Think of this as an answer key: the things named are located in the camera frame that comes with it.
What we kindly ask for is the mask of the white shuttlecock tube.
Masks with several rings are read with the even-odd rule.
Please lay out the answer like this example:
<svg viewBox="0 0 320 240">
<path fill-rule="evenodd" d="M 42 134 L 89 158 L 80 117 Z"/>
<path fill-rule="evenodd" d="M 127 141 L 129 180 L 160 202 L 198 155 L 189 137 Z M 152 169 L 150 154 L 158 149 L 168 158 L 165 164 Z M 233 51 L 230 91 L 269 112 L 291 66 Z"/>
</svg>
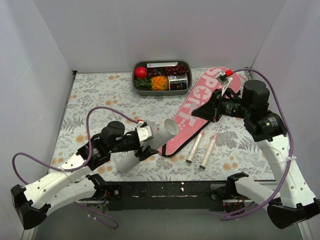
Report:
<svg viewBox="0 0 320 240">
<path fill-rule="evenodd" d="M 144 127 L 145 130 L 139 130 L 144 141 L 141 142 L 142 148 L 128 153 L 117 165 L 117 170 L 120 173 L 127 173 L 140 162 L 149 157 L 158 154 L 159 149 L 168 141 L 173 139 L 180 132 L 178 124 L 172 119 L 166 119 L 158 128 L 151 129 L 149 126 Z"/>
</svg>

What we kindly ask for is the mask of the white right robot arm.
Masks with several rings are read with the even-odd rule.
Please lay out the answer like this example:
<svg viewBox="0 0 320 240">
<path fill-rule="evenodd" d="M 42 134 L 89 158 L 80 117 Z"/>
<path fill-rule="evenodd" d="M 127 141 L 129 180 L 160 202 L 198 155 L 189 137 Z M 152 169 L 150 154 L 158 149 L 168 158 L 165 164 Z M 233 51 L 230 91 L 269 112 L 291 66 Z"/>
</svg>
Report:
<svg viewBox="0 0 320 240">
<path fill-rule="evenodd" d="M 216 89 L 210 99 L 194 109 L 194 117 L 216 123 L 221 116 L 243 119 L 244 127 L 264 154 L 278 186 L 271 190 L 244 172 L 230 175 L 227 195 L 245 196 L 266 209 L 272 223 L 285 229 L 320 213 L 320 200 L 306 183 L 290 151 L 289 131 L 281 117 L 269 110 L 270 91 L 259 80 L 244 84 L 242 96 L 232 89 Z"/>
</svg>

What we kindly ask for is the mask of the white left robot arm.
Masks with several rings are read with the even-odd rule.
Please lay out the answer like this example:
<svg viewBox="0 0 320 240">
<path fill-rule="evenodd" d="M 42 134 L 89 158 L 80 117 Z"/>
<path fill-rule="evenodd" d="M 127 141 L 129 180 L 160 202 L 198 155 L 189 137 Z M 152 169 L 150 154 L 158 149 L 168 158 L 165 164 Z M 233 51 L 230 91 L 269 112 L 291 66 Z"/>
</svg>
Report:
<svg viewBox="0 0 320 240">
<path fill-rule="evenodd" d="M 57 170 L 12 187 L 12 204 L 23 228 L 35 228 L 55 210 L 78 200 L 107 198 L 110 189 L 94 170 L 109 162 L 113 153 L 131 152 L 139 161 L 158 153 L 149 144 L 153 137 L 151 127 L 142 121 L 129 132 L 121 122 L 112 121 Z"/>
</svg>

